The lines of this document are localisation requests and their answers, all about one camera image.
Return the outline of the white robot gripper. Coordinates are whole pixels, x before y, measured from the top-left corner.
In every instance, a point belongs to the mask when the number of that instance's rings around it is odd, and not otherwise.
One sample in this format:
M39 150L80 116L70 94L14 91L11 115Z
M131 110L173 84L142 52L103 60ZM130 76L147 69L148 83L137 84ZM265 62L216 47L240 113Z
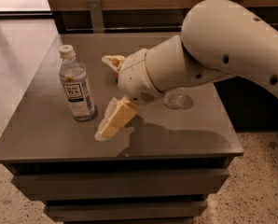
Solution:
M138 105L148 105L163 97L151 81L146 55L147 49L140 49L127 58L122 55L105 55L102 58L104 64L118 73L118 89L125 96L110 100L94 135L97 141L103 142L116 135L136 116Z

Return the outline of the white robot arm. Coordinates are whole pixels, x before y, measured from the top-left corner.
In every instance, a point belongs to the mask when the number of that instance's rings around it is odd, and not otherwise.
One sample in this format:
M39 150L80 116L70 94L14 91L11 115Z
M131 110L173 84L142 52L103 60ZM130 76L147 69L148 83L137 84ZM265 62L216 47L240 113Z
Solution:
M184 18L181 33L152 49L102 62L118 75L123 97L110 100L95 139L112 138L165 93L243 77L278 98L278 31L230 0L204 0Z

